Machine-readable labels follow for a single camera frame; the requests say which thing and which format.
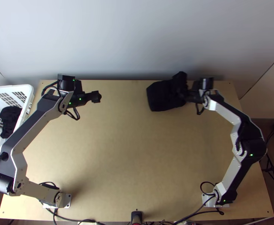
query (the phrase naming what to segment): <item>black tripod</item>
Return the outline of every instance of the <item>black tripod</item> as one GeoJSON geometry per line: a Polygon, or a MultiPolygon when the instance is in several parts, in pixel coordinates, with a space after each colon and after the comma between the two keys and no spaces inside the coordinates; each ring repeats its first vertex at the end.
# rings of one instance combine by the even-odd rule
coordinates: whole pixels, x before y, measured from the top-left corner
{"type": "Polygon", "coordinates": [[[266,153],[266,156],[267,156],[266,169],[262,169],[262,171],[263,171],[263,172],[267,172],[267,173],[271,176],[271,178],[274,180],[274,165],[273,165],[273,163],[271,162],[271,159],[270,159],[268,153],[266,153]]]}

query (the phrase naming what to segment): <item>white cable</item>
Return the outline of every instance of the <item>white cable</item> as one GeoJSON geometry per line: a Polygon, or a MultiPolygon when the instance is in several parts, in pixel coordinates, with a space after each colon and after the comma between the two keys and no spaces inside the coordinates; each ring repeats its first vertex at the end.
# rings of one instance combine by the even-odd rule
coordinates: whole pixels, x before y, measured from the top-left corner
{"type": "Polygon", "coordinates": [[[265,221],[265,220],[268,220],[268,219],[271,219],[271,218],[274,218],[274,216],[272,216],[272,217],[266,217],[266,218],[264,218],[264,219],[260,219],[260,220],[257,220],[257,221],[253,221],[253,222],[250,222],[250,223],[246,223],[246,224],[244,224],[244,225],[257,224],[257,223],[259,223],[259,222],[262,222],[262,221],[265,221]]]}

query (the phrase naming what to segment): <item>wooden tabletop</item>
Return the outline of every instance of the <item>wooden tabletop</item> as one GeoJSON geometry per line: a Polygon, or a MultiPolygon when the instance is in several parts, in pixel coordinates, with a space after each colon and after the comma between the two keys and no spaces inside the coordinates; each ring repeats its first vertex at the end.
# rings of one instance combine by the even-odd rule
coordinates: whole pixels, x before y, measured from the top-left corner
{"type": "MultiPolygon", "coordinates": [[[[31,112],[43,87],[52,82],[40,82],[31,112]]],[[[60,215],[129,221],[138,209],[145,221],[175,221],[201,206],[201,182],[222,180],[233,157],[232,125],[216,112],[196,115],[194,103],[151,112],[146,88],[153,82],[82,81],[85,92],[99,90],[101,103],[79,107],[79,121],[66,115],[50,121],[25,150],[31,181],[52,181],[72,194],[71,207],[59,209],[60,215]]],[[[216,81],[215,88],[241,109],[232,82],[216,81]]],[[[273,215],[259,163],[251,167],[237,193],[236,201],[222,209],[224,216],[207,213],[193,219],[273,215]]],[[[52,215],[37,199],[5,195],[0,218],[52,220],[52,215]]]]}

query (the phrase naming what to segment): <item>white backdrop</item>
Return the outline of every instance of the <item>white backdrop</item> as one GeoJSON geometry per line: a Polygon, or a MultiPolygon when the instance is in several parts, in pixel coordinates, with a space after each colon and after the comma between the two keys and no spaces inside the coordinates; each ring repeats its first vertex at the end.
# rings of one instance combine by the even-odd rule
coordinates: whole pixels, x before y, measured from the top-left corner
{"type": "Polygon", "coordinates": [[[14,83],[233,80],[242,96],[274,62],[274,1],[0,0],[0,71],[14,83]]]}

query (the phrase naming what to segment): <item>cylindrical motor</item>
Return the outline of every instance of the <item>cylindrical motor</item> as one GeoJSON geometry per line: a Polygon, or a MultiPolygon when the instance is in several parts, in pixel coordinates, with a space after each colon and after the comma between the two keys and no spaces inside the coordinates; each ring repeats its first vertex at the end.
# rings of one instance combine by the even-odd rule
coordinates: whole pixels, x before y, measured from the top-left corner
{"type": "Polygon", "coordinates": [[[14,193],[12,189],[13,181],[12,177],[0,174],[0,192],[4,194],[8,194],[8,192],[14,193]]]}

